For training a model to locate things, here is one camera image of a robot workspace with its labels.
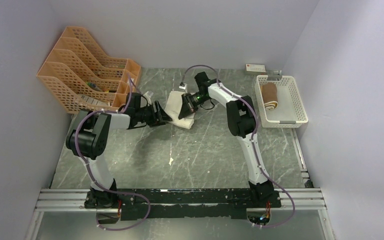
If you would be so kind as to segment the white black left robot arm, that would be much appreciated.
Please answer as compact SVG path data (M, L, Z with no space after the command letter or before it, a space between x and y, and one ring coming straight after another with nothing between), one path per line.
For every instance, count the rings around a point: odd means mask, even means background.
M77 113L65 145L82 161L91 181L86 209L112 208L121 202L104 156L110 131L157 127L171 121L158 101L150 103L136 92L129 93L116 110L81 109Z

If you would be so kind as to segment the yellow brown bear towel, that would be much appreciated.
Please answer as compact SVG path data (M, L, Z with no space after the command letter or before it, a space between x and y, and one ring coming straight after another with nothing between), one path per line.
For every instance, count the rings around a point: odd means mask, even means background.
M278 90L273 82L268 82L260 86L264 108L267 111L275 110L278 107Z

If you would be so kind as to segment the white terry towel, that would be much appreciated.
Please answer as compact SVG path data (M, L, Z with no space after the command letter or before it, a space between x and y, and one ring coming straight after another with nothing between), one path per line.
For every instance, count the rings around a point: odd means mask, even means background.
M166 102L164 111L171 117L171 124L190 130L195 122L195 114L189 115L185 118L179 119L180 111L182 108L182 94L184 92L172 90Z

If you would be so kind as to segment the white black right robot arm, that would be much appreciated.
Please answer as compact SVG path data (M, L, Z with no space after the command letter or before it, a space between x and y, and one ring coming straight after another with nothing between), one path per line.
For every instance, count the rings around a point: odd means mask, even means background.
M198 91L181 95L182 104L178 118L194 114L206 101L215 100L225 107L227 126L238 140L248 167L250 202L255 207L270 205L278 200L273 182L264 167L257 143L257 120L252 99L227 89L218 79L209 79L205 72L195 77Z

